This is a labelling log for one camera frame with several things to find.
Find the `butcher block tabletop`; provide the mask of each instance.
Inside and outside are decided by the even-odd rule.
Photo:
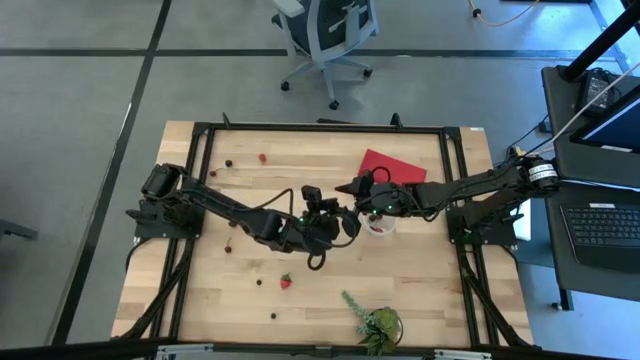
[[[193,126],[167,122],[157,163],[184,166]],[[492,168],[484,130],[460,131],[469,175]],[[204,145],[203,137],[195,169],[200,169]],[[306,209],[300,194],[303,185],[319,187],[324,198],[337,197],[341,205],[351,207],[353,198],[334,187],[356,176],[367,149],[426,169],[426,181],[445,181],[436,135],[216,130],[209,164],[216,176],[209,176],[206,185],[248,206],[292,188],[294,215]],[[457,178],[453,143],[449,153]],[[265,154],[265,163],[259,154]],[[232,160],[233,166],[226,168],[225,160]],[[153,164],[140,166],[151,170]],[[284,196],[269,208],[288,212],[288,201]],[[341,234],[335,243],[347,240]],[[127,331],[157,294],[167,244],[167,239],[152,239],[133,255],[112,335]],[[232,248],[229,254],[224,251],[227,244]],[[484,246],[483,252],[494,302],[518,334],[531,342],[513,259],[497,246]],[[293,283],[283,290],[280,277],[286,273]],[[307,254],[273,252],[240,227],[207,213],[195,243],[178,339],[355,345],[362,339],[355,329],[361,320],[348,308],[343,290],[365,308],[396,309],[404,324],[399,346],[470,346],[456,251],[443,214],[432,223],[399,219],[393,233],[383,237],[363,227],[351,246],[329,250],[324,267],[311,271]],[[474,300],[481,340],[488,342],[482,306],[475,295]],[[172,310],[173,297],[165,306],[161,335],[168,334]]]

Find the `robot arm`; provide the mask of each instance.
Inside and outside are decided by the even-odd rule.
[[[481,202],[462,206],[468,229],[481,225],[498,212],[509,211],[532,197],[544,197],[557,191],[558,175],[542,158],[523,158],[495,170],[449,183],[373,183],[373,173],[365,172],[350,184],[336,187],[351,194],[360,212],[376,215],[414,217],[427,221],[449,204],[476,195],[495,192]]]
[[[291,193],[291,189],[283,191],[276,198]],[[334,245],[340,229],[338,218],[342,218],[342,226],[347,235],[355,238],[360,230],[357,215],[341,208],[336,199],[322,199],[320,189],[311,186],[302,188],[303,198],[307,202],[308,211],[295,217],[264,206],[250,208],[219,191],[206,187],[195,178],[189,177],[187,171],[176,165],[156,165],[142,187],[144,200],[140,211],[129,210],[128,214],[138,224],[161,222],[174,227],[186,227],[192,207],[204,208],[230,222],[240,225],[242,230],[258,243],[268,246],[273,251],[291,253],[293,251],[309,254],[309,267],[319,269],[324,263],[327,250]],[[145,214],[147,203],[154,207],[160,205],[162,211]],[[320,265],[311,266],[311,258],[320,256]]]
[[[449,183],[374,184],[373,173],[366,172],[353,179],[350,184],[336,187],[337,191],[355,197],[355,208],[340,207],[336,199],[322,199],[320,189],[304,186],[302,195],[308,211],[296,217],[273,209],[265,209],[270,202],[250,208],[219,191],[206,187],[187,171],[176,165],[156,165],[142,187],[144,200],[140,211],[129,211],[138,224],[145,222],[186,227],[193,207],[201,207],[240,225],[242,230],[258,243],[273,251],[309,254],[308,265],[313,270],[322,267],[326,251],[332,247],[340,228],[353,239],[360,231],[358,213],[387,216],[422,216],[432,221],[438,213],[452,202],[475,195],[496,191],[481,202],[468,202],[460,207],[465,229],[474,230],[497,214],[515,208],[523,201],[546,196],[557,190],[558,177],[553,166],[541,158],[524,158],[517,163],[486,173]],[[287,189],[276,198],[293,191]],[[162,211],[145,213],[145,204],[160,206]],[[313,257],[321,257],[318,266],[311,265]]]

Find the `green plant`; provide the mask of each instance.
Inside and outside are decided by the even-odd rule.
[[[365,335],[360,344],[367,344],[367,353],[380,356],[382,353],[392,352],[400,331],[398,313],[390,307],[367,311],[346,291],[342,292],[342,297],[356,315],[364,320],[364,325],[358,326],[356,331]]]

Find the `gray floor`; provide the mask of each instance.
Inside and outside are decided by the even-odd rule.
[[[146,48],[161,6],[160,0],[43,3],[0,2],[0,48]],[[525,6],[477,3],[490,21]],[[379,0],[376,5],[381,34],[365,46],[369,49],[579,50],[600,31],[585,5],[540,5],[511,27],[498,29],[473,21],[463,1]],[[608,21],[620,11],[606,3],[600,7]],[[270,24],[272,13],[265,0],[174,0],[160,47],[282,48],[281,34]],[[637,34],[625,39],[623,52],[638,41]],[[637,56],[633,51],[627,55]],[[540,69],[566,63],[360,60],[374,67],[373,76],[365,82],[355,70],[340,69],[336,96],[341,107],[333,112],[318,73],[292,82],[288,93],[279,91],[280,78],[293,66],[284,57],[156,58],[70,341],[109,336],[134,229],[124,210],[136,206],[165,121],[219,121],[225,111],[238,122],[310,123],[325,117],[382,124],[399,112],[406,124],[484,127],[497,161],[507,145],[546,114]],[[605,60],[597,65],[620,71]],[[46,324],[89,220],[141,63],[139,57],[0,57],[0,218],[40,231],[36,242],[5,237],[0,244],[1,348],[45,341]],[[542,138],[531,136],[522,145],[531,147]],[[640,304],[578,294],[576,312],[556,313],[548,306],[557,298],[553,271],[535,266],[520,271],[537,344],[629,358],[640,352],[633,341],[640,329],[629,316],[638,313]]]

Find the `computer monitor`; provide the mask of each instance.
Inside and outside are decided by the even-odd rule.
[[[640,85],[576,131],[571,140],[605,150],[640,153]]]

